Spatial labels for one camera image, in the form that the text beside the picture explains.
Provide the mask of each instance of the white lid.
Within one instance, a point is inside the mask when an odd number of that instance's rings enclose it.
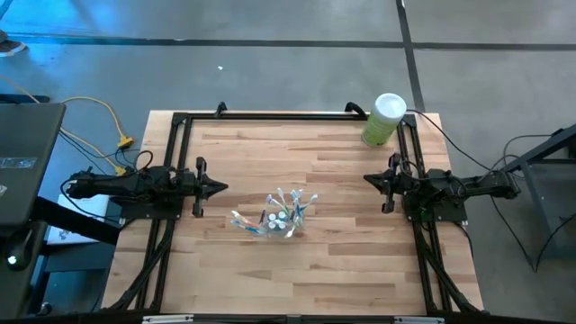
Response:
[[[397,122],[406,113],[406,103],[397,94],[380,94],[374,103],[372,113],[375,113],[380,120]]]

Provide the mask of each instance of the concrete floor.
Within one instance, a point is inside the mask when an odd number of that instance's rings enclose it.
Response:
[[[571,0],[405,2],[414,41],[576,42]],[[18,0],[0,28],[136,38],[401,41],[393,0]],[[498,159],[514,136],[549,133],[576,122],[573,51],[417,50],[415,57],[427,112],[441,113],[449,136],[484,164]],[[233,110],[341,111],[348,101],[368,109],[378,94],[394,92],[413,105],[403,49],[30,44],[21,55],[1,58],[0,73],[54,101],[72,95],[105,100],[136,138],[149,110],[215,109],[219,101]],[[0,92],[13,91],[0,85]],[[117,134],[102,107],[71,103],[64,125],[114,152]],[[522,153],[537,142],[519,141],[511,152]],[[449,151],[458,175],[482,172],[455,149]],[[58,141],[40,194],[55,200],[70,172],[87,166],[84,157]],[[527,195],[498,203],[535,257],[546,234]],[[467,207],[486,310],[576,321],[576,264],[546,260],[534,274],[490,200],[471,199]],[[97,290],[86,288],[84,298],[93,301]],[[66,307],[52,302],[59,311],[74,310],[66,309],[72,307],[68,302]]]

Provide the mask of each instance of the wood plank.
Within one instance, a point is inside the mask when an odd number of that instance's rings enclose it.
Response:
[[[142,149],[161,165],[172,111],[152,111]],[[438,125],[439,116],[430,113]],[[417,116],[427,167],[450,167],[442,134]],[[208,162],[211,178],[229,184],[192,216],[184,200],[166,277],[163,312],[226,314],[421,315],[425,312],[411,225],[400,204],[381,213],[384,197],[363,178],[382,172],[398,140],[368,148],[363,121],[194,121],[186,167]],[[176,164],[182,128],[178,131]],[[139,161],[143,166],[144,158]],[[318,194],[293,238],[267,239],[230,224],[231,210],[257,221],[268,194]],[[118,240],[103,306],[114,303],[141,269],[149,220],[134,221]],[[476,306],[482,299],[468,241],[438,224],[446,271]],[[151,276],[148,302],[158,267]],[[436,302],[437,279],[430,276]]]

